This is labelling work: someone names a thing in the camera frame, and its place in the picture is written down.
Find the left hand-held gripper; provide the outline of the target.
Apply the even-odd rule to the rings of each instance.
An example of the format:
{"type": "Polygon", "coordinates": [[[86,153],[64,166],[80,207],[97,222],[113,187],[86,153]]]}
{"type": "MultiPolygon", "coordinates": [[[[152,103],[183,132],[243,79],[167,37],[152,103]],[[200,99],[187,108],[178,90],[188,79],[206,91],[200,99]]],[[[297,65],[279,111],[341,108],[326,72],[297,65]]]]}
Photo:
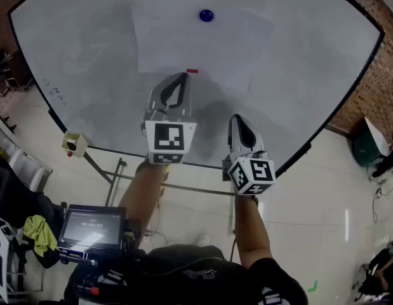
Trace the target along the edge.
{"type": "Polygon", "coordinates": [[[147,157],[152,164],[182,163],[190,151],[197,123],[174,121],[174,117],[166,115],[190,115],[190,81],[186,72],[179,72],[163,79],[150,93],[147,108],[154,112],[150,119],[144,119],[141,130],[147,139],[147,157]]]}

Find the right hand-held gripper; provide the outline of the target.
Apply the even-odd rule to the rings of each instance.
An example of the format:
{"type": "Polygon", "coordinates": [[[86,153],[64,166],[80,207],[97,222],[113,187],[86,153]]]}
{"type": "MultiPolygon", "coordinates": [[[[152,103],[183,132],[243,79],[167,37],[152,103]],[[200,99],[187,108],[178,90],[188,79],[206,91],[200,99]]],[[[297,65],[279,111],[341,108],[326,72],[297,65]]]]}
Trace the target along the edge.
{"type": "Polygon", "coordinates": [[[222,161],[223,180],[232,182],[237,195],[256,196],[275,183],[274,162],[263,151],[261,135],[239,114],[229,120],[228,145],[232,153],[222,161]]]}

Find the white paper sheet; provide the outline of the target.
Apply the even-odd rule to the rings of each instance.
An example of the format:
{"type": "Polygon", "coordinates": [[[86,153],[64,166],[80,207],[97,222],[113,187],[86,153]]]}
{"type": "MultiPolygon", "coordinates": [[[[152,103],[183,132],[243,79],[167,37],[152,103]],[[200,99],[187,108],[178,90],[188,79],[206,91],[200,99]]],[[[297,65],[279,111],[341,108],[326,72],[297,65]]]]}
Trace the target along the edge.
{"type": "Polygon", "coordinates": [[[173,74],[192,69],[222,88],[246,91],[274,24],[239,8],[187,1],[132,7],[138,70],[173,74]]]}

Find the large black-framed whiteboard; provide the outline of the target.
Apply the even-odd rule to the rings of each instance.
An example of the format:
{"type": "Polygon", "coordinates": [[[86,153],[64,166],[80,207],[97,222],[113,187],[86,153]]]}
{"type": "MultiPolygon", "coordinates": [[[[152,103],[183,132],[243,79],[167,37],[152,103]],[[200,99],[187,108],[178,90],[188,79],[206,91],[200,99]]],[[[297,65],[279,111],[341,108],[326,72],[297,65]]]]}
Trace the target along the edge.
{"type": "MultiPolygon", "coordinates": [[[[152,89],[173,74],[140,72],[132,7],[174,0],[20,0],[13,35],[63,130],[91,147],[142,156],[140,125],[152,89]]],[[[181,0],[239,8],[274,24],[246,91],[190,74],[197,123],[189,165],[220,168],[233,114],[249,120],[283,173],[364,76],[384,31],[355,0],[181,0]]]]}

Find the person's left forearm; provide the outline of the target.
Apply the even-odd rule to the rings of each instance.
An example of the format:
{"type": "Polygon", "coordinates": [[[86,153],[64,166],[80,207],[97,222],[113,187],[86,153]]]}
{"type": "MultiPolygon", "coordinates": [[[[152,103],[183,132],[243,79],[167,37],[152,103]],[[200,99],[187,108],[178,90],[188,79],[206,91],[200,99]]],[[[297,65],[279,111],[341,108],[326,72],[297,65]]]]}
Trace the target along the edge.
{"type": "Polygon", "coordinates": [[[142,162],[119,202],[126,209],[126,219],[140,224],[142,236],[156,208],[165,168],[162,164],[142,162]]]}

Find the person's right forearm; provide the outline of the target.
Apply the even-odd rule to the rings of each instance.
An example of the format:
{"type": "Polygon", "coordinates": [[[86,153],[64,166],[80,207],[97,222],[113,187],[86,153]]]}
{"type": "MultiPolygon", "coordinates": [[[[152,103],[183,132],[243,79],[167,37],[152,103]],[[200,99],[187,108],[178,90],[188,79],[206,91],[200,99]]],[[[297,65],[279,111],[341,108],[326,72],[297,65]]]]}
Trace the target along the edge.
{"type": "Polygon", "coordinates": [[[272,258],[269,236],[254,197],[235,196],[235,235],[241,265],[246,269],[260,259],[272,258]]]}

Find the cream marker holder box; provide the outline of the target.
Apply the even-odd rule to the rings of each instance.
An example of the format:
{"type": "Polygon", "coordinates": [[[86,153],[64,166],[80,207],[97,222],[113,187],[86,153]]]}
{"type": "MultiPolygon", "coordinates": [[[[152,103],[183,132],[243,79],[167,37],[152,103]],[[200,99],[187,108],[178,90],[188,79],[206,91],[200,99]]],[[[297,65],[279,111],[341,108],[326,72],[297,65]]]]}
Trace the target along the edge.
{"type": "Polygon", "coordinates": [[[72,156],[82,158],[88,148],[88,141],[81,133],[66,131],[62,139],[62,149],[68,153],[72,152],[72,156]]]}

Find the green box with white lid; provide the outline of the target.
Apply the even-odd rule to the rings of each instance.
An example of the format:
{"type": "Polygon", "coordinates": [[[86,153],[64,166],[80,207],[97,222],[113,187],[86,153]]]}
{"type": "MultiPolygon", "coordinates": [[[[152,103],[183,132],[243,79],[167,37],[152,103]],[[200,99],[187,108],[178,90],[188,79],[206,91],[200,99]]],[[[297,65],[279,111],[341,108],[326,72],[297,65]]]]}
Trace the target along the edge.
{"type": "Polygon", "coordinates": [[[357,127],[352,141],[352,153],[361,167],[372,165],[377,159],[384,159],[390,153],[385,137],[367,117],[357,127]]]}

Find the person's black shirt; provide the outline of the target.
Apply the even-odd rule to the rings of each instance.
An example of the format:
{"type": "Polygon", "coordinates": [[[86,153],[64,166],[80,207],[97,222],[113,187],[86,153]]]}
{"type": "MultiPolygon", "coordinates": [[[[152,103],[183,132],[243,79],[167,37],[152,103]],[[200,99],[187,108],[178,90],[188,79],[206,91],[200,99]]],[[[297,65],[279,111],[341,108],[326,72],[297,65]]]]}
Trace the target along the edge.
{"type": "Polygon", "coordinates": [[[171,245],[140,260],[140,280],[128,305],[308,305],[300,284],[270,258],[249,269],[212,245],[171,245]]]}

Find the black monitor screen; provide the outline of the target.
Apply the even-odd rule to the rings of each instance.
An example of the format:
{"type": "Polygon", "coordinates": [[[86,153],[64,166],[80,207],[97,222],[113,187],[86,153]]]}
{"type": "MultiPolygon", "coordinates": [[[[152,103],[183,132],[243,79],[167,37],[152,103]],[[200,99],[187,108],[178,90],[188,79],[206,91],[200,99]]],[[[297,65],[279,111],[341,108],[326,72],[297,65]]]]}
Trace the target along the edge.
{"type": "Polygon", "coordinates": [[[74,253],[118,254],[122,250],[126,209],[70,205],[57,247],[74,253]]]}

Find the white storage shelf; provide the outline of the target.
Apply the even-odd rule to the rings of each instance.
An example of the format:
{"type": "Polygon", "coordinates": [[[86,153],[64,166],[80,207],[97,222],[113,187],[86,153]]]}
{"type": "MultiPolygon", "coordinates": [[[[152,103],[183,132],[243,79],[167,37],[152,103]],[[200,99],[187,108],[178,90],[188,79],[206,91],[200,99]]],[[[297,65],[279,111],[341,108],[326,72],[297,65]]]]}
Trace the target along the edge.
{"type": "Polygon", "coordinates": [[[0,158],[4,158],[17,177],[31,191],[43,192],[53,169],[29,149],[0,117],[0,158]]]}

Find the black office chair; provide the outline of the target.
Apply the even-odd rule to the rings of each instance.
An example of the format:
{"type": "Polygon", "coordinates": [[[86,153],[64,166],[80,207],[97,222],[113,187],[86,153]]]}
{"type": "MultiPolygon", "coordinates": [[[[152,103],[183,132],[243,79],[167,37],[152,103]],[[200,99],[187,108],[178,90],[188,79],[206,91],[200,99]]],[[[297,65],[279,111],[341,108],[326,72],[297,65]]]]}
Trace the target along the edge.
{"type": "Polygon", "coordinates": [[[67,204],[56,205],[43,193],[31,191],[17,177],[7,161],[0,158],[0,220],[21,229],[28,217],[46,219],[55,238],[60,237],[67,204]]]}

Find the yellow-green cloth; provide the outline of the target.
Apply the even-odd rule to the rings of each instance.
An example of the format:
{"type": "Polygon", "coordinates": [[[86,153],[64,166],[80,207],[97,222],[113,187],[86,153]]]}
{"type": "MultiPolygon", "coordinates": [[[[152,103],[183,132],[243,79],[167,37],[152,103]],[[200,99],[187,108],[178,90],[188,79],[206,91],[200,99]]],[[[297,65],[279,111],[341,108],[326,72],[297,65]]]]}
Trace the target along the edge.
{"type": "Polygon", "coordinates": [[[23,235],[34,241],[34,251],[44,257],[48,250],[57,249],[57,239],[46,219],[41,215],[27,217],[23,226],[23,235]]]}

